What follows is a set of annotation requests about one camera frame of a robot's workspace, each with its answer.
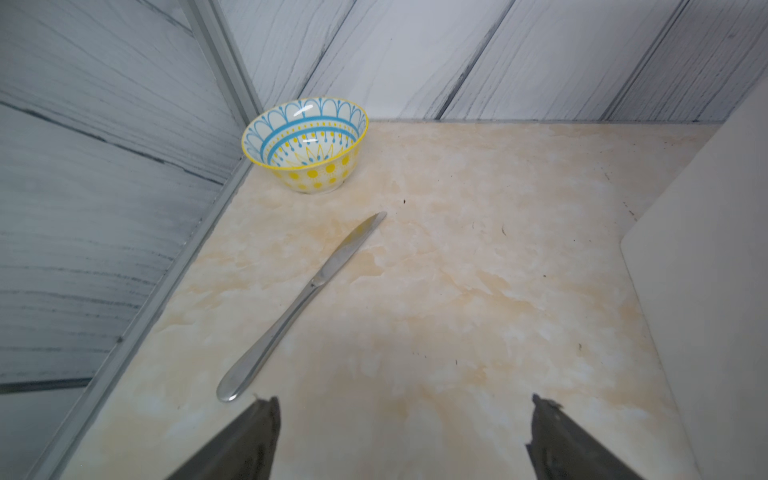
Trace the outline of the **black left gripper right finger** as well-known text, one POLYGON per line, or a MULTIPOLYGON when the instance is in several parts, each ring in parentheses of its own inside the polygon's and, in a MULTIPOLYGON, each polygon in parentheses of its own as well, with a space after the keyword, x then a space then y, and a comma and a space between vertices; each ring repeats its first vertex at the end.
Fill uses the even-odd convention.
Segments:
POLYGON ((532 401, 532 438, 526 450, 538 480, 642 479, 567 415, 561 404, 538 394, 532 401))

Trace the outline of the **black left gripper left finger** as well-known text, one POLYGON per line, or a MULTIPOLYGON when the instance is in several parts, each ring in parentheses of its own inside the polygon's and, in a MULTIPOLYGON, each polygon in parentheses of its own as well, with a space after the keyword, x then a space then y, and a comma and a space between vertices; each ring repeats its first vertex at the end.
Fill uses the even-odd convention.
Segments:
POLYGON ((256 399, 168 479, 268 479, 280 428, 278 398, 256 399))

